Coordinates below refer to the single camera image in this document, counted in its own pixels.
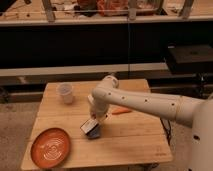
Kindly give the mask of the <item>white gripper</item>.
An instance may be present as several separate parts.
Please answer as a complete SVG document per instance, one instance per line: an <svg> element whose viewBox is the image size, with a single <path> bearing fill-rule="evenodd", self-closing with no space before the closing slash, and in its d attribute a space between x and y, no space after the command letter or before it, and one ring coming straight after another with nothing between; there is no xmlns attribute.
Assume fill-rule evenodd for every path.
<svg viewBox="0 0 213 171"><path fill-rule="evenodd" d="M109 109L108 104L91 103L90 116L92 119L96 119L99 123L102 123L107 118L108 109Z"/></svg>

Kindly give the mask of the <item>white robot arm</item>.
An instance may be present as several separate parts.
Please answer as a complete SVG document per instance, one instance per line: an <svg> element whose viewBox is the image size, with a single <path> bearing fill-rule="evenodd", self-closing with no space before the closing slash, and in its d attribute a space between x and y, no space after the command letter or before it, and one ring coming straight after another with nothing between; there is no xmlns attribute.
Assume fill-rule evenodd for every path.
<svg viewBox="0 0 213 171"><path fill-rule="evenodd" d="M213 93L207 99L127 91L116 77L104 77L88 96L90 113L102 118L109 105L127 107L192 129L188 171L213 171Z"/></svg>

